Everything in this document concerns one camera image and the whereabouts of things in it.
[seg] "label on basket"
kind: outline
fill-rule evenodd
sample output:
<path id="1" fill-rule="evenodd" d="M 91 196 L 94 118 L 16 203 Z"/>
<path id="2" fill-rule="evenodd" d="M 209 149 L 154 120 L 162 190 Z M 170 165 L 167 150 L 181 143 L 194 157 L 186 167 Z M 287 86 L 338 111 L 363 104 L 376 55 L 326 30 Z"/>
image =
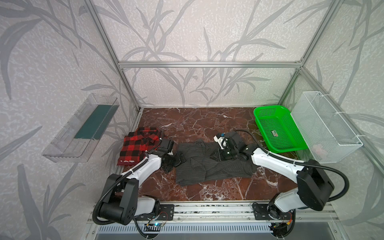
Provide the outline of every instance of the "label on basket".
<path id="1" fill-rule="evenodd" d="M 275 130 L 272 130 L 271 133 L 272 133 L 272 135 L 273 135 L 274 137 L 278 137 L 278 136 L 279 136 Z"/>

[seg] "dark gray garment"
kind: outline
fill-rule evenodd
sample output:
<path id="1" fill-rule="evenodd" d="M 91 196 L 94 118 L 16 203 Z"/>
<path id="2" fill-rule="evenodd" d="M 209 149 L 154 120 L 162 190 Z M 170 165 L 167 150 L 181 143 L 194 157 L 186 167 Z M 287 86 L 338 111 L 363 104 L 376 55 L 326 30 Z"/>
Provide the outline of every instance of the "dark gray garment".
<path id="1" fill-rule="evenodd" d="M 233 177 L 251 177 L 257 166 L 251 160 L 227 160 L 217 162 L 210 155 L 219 148 L 217 142 L 180 143 L 178 152 L 185 157 L 185 163 L 176 168 L 176 183 L 181 186 L 192 185 L 209 180 Z"/>

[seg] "leaf-patterned wallpaper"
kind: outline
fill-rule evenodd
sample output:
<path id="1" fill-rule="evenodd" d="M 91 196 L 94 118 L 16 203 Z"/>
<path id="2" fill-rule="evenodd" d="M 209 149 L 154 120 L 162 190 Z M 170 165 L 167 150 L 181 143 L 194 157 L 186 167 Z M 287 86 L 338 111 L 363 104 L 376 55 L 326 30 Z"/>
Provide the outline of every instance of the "leaf-patterned wallpaper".
<path id="1" fill-rule="evenodd" d="M 82 1 L 0 1 L 0 239 L 79 239 L 136 116 Z M 90 93 L 120 103 L 87 163 L 41 155 Z"/>
<path id="2" fill-rule="evenodd" d="M 280 97 L 276 96 L 282 95 L 293 71 L 292 68 L 143 68 L 130 69 L 125 75 L 143 106 L 220 107 L 277 103 Z M 228 76 L 227 80 L 222 81 L 221 75 Z"/>
<path id="3" fill-rule="evenodd" d="M 384 1 L 345 0 L 306 64 L 384 154 Z M 334 164 L 351 188 L 333 206 L 351 240 L 382 239 L 384 178 L 358 150 Z"/>
<path id="4" fill-rule="evenodd" d="M 297 61 L 331 1 L 95 0 L 94 3 L 120 61 Z M 281 96 L 292 72 L 287 69 L 125 69 L 143 106 L 264 105 Z"/>

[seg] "transparent acrylic shelf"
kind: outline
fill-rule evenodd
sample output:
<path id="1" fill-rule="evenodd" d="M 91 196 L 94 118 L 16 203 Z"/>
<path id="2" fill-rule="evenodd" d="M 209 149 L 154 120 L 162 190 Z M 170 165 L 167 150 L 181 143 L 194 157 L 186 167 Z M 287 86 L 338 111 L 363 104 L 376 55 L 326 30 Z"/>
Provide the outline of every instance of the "transparent acrylic shelf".
<path id="1" fill-rule="evenodd" d="M 53 162 L 87 162 L 119 104 L 91 93 L 42 155 Z"/>
<path id="2" fill-rule="evenodd" d="M 303 92 L 291 115 L 319 163 L 338 162 L 362 146 L 356 133 L 319 91 Z"/>

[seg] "white wire mesh basket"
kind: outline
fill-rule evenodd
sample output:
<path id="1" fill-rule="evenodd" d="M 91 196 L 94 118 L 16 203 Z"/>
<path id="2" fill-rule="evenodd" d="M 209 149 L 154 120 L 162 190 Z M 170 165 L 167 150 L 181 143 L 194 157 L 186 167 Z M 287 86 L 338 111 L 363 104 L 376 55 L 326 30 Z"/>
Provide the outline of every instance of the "white wire mesh basket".
<path id="1" fill-rule="evenodd" d="M 356 133 L 319 91 L 303 92 L 291 115 L 319 163 L 338 162 L 362 146 Z"/>

